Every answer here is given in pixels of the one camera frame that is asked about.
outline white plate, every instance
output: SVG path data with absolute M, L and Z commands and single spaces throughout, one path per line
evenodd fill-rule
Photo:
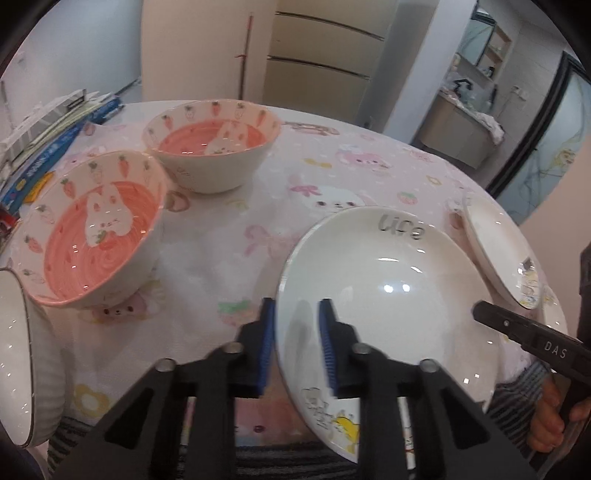
M 566 325 L 566 317 L 564 316 L 560 302 L 554 294 L 554 291 L 548 285 L 544 286 L 542 314 L 544 316 L 544 325 L 547 325 L 554 330 L 558 330 L 565 335 L 569 334 L 569 329 Z
M 335 452 L 357 459 L 359 401 L 337 400 L 327 383 L 318 302 L 390 358 L 438 360 L 488 406 L 498 367 L 497 332 L 472 319 L 491 301 L 466 254 L 409 213 L 356 207 L 326 218 L 298 243 L 277 293 L 277 354 L 308 426 Z
M 464 197 L 468 240 L 498 293 L 508 302 L 532 310 L 540 304 L 537 265 L 530 245 L 497 202 Z
M 60 422 L 66 379 L 45 312 L 17 275 L 0 269 L 0 421 L 20 447 L 44 443 Z

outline cartoon print tablecloth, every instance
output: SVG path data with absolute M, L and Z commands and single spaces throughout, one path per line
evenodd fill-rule
M 179 103 L 131 104 L 107 126 L 85 129 L 50 183 L 89 157 L 144 150 L 145 124 Z M 194 361 L 232 340 L 261 299 L 275 295 L 298 239 L 326 215 L 359 205 L 403 209 L 447 232 L 474 260 L 454 207 L 466 190 L 487 194 L 458 169 L 353 125 L 273 110 L 286 124 L 252 181 L 210 196 L 171 183 L 160 260 L 136 294 L 111 309 L 48 309 L 66 364 L 65 415 L 94 424 L 156 360 Z M 509 377 L 529 361 L 511 352 Z M 327 421 L 337 430 L 340 423 Z M 311 438 L 276 363 L 263 399 L 239 401 L 236 425 L 242 445 Z

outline sink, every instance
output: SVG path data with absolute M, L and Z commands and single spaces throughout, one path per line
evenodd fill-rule
M 478 168 L 495 144 L 476 110 L 449 93 L 439 92 L 418 131 L 417 139 L 443 158 Z

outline white bowl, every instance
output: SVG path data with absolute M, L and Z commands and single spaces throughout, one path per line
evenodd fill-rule
M 390 358 L 439 361 L 484 407 L 496 383 L 499 335 L 472 317 L 491 301 L 482 277 L 445 234 L 409 213 L 354 207 L 298 243 L 277 292 L 276 349 L 285 384 L 308 427 L 357 459 L 358 399 L 334 398 L 326 378 L 318 302 Z
M 112 307 L 148 280 L 160 254 L 166 174 L 150 155 L 95 157 L 55 182 L 11 243 L 21 281 L 52 307 Z
M 143 139 L 181 187 L 220 193 L 244 184 L 281 132 L 266 107 L 241 100 L 200 100 L 154 118 Z
M 64 409 L 66 377 L 45 312 L 0 269 L 0 421 L 19 447 L 40 445 Z
M 467 194 L 463 207 L 470 246 L 493 287 L 510 304 L 536 309 L 541 297 L 538 265 L 519 227 L 492 200 Z

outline pink bowl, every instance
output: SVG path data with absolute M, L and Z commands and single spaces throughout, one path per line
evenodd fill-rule
M 12 259 L 27 292 L 53 307 L 114 306 L 148 280 L 160 250 L 167 179 L 150 155 L 93 158 L 31 207 Z
M 143 139 L 178 185 L 197 193 L 219 193 L 244 184 L 280 132 L 281 120 L 264 106 L 201 100 L 154 118 Z

